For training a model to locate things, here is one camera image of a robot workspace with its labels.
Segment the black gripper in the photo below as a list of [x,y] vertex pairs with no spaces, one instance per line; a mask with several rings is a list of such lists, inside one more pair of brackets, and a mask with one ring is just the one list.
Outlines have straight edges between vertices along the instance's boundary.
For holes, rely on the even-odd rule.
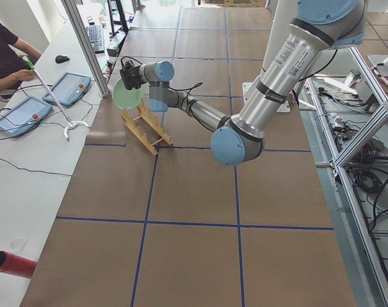
[[126,90],[139,89],[143,84],[140,75],[140,65],[139,66],[124,66],[120,75],[122,78],[122,82]]

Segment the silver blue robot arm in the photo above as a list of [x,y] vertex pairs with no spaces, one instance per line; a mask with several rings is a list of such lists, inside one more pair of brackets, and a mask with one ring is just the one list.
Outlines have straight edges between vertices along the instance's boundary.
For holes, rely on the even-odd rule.
[[127,90],[149,85],[149,104],[155,112],[178,108],[213,131],[211,149],[221,164],[236,166],[263,152],[264,128],[294,86],[305,79],[315,57],[327,49],[362,43],[367,1],[297,1],[289,35],[270,63],[249,88],[249,98],[238,114],[228,116],[190,95],[170,87],[174,67],[168,61],[122,64]]

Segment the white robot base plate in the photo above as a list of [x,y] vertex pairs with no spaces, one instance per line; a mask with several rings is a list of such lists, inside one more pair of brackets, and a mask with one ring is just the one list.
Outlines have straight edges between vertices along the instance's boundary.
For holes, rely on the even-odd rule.
[[[248,102],[251,101],[252,95],[255,89],[257,88],[257,85],[258,84],[255,82],[242,84],[244,105],[246,105]],[[280,95],[272,91],[271,89],[268,89],[265,94],[267,98],[272,101],[275,101],[275,102],[282,101],[279,108],[277,109],[277,112],[289,113],[291,111],[291,108],[289,106],[286,96]]]

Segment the person forearm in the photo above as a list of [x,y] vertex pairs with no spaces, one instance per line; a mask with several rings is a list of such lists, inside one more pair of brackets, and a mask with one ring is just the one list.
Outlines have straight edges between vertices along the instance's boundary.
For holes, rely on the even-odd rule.
[[4,90],[9,90],[12,86],[17,83],[17,74],[12,73],[2,79],[0,79],[0,92]]

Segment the person right hand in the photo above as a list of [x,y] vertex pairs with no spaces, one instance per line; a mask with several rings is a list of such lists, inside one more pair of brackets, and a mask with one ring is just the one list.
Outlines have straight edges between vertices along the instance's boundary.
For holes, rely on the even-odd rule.
[[29,69],[22,69],[22,70],[19,70],[15,73],[13,73],[13,78],[16,80],[16,81],[31,81],[33,79],[36,78],[36,74],[34,73],[33,70],[29,70]]

